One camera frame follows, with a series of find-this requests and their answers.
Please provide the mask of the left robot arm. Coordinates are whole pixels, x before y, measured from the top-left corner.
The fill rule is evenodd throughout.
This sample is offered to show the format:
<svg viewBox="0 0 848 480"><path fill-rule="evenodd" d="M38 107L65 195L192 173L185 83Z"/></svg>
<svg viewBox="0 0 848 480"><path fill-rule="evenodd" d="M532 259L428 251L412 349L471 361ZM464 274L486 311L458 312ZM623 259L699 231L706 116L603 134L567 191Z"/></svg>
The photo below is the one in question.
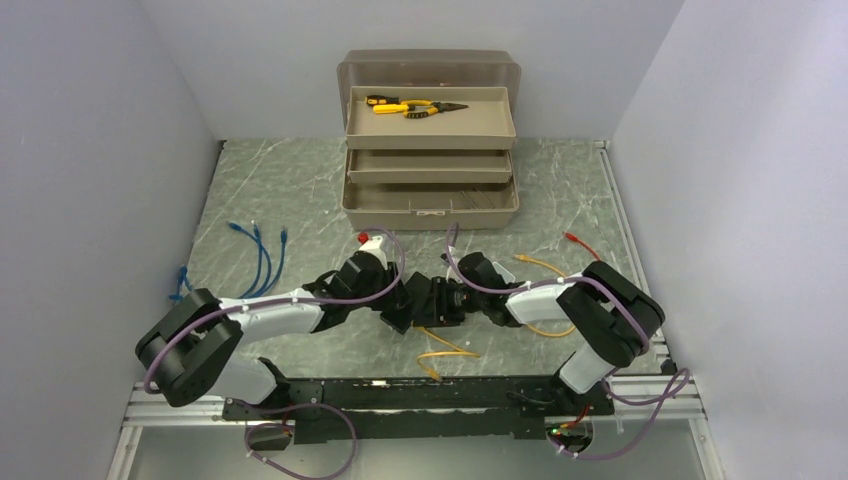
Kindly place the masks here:
<svg viewBox="0 0 848 480"><path fill-rule="evenodd" d="M388 261L358 250L338 270L291 292L256 302L217 298L202 288L172 308L137 343L143 388L172 407L205 395L230 398L264 420L279 417L291 385L269 359L241 360L238 347L290 334L313 334L343 324L360 308L396 308L405 257Z"/></svg>

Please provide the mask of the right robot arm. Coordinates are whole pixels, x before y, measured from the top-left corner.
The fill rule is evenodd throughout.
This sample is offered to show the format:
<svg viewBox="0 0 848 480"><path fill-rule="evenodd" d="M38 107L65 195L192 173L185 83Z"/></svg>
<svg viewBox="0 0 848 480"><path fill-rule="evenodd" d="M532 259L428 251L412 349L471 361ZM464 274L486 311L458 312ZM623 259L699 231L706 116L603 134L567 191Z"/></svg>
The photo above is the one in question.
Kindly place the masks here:
<svg viewBox="0 0 848 480"><path fill-rule="evenodd" d="M470 313L510 328L570 322L584 343L558 368L550 391L553 406L564 415L578 413L605 376L644 354L666 319L652 297L603 261L572 276L537 282L516 281L480 252L448 263L449 277L409 279L414 325L454 326Z"/></svg>

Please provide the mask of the blue ethernet cable long loop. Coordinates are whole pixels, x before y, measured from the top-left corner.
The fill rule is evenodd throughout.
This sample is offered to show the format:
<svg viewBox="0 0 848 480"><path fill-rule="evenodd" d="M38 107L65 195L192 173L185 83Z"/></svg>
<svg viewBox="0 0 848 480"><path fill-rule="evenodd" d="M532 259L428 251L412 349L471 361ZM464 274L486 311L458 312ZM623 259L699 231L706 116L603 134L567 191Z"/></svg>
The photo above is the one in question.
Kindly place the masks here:
<svg viewBox="0 0 848 480"><path fill-rule="evenodd" d="M286 256L286 246L288 241L288 230L286 227L283 227L280 231L280 251L279 251L279 262L274 272L274 275L271 275L271 257L267 248L264 246L261 240L261 235L259 233L256 234L256 238L258 240L260 257L265 259L265 264L267 267L266 278L263 281L261 287L253 294L254 298L261 297L267 294L280 280L283 272L283 268L285 266L285 256Z"/></svg>

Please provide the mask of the black network switch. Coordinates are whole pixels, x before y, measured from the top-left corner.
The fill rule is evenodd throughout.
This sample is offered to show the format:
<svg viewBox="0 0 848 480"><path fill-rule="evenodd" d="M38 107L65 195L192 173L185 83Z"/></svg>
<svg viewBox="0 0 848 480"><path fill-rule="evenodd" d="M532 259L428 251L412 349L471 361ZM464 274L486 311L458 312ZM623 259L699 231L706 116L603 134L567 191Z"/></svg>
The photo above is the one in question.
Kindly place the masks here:
<svg viewBox="0 0 848 480"><path fill-rule="evenodd" d="M439 325L433 295L433 280L415 272L388 295L386 309L379 318L403 335L411 327L431 328Z"/></svg>

